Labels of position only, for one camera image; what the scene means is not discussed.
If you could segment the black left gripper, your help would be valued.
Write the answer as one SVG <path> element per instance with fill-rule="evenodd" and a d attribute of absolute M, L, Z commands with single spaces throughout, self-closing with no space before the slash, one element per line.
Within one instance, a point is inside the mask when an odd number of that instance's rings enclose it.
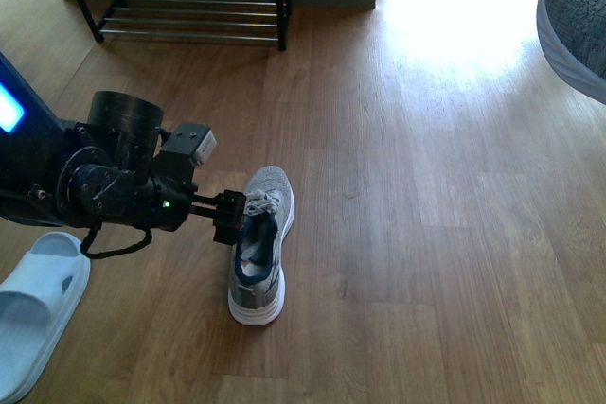
<path fill-rule="evenodd" d="M 211 218 L 215 242 L 233 246 L 241 235 L 244 224 L 246 196 L 225 190 L 213 198 L 197 193 L 195 183 L 183 183 L 168 177 L 151 176 L 151 199 L 147 213 L 141 220 L 145 230 L 176 231 L 189 215 Z"/>

